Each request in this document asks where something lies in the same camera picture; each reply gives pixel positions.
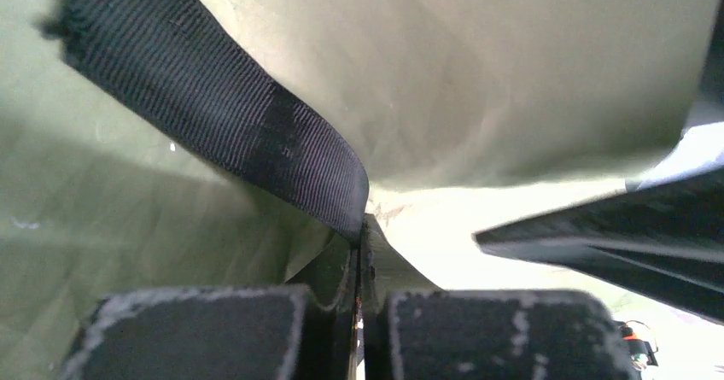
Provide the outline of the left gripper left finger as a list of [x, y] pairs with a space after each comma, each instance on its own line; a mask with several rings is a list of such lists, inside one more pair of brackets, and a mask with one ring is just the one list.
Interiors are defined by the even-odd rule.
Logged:
[[330, 244], [286, 284], [103, 299], [60, 379], [351, 379], [359, 247]]

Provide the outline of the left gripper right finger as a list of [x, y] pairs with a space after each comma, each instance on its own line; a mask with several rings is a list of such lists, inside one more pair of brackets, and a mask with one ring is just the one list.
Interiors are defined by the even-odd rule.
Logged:
[[369, 379], [635, 379], [609, 311], [576, 290], [443, 290], [372, 215], [360, 252]]

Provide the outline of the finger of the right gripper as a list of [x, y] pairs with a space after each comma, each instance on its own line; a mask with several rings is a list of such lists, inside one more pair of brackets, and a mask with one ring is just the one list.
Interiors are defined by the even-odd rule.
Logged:
[[599, 278], [723, 321], [723, 171], [479, 231], [485, 254]]

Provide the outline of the green orange wrapping paper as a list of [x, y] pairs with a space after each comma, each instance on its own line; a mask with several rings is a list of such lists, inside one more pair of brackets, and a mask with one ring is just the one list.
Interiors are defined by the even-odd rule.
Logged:
[[[107, 293], [280, 284], [335, 238], [95, 87], [1, 0], [1, 376], [51, 379]], [[658, 379], [720, 379], [723, 329], [475, 231], [624, 189], [674, 150], [720, 0], [201, 0], [328, 120], [391, 246], [443, 289], [581, 289], [651, 325]]]

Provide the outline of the black printed ribbon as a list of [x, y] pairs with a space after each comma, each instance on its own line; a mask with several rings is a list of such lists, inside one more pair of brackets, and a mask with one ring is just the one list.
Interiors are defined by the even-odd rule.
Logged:
[[186, 149], [359, 240], [359, 157], [200, 0], [60, 0], [44, 32], [69, 67]]

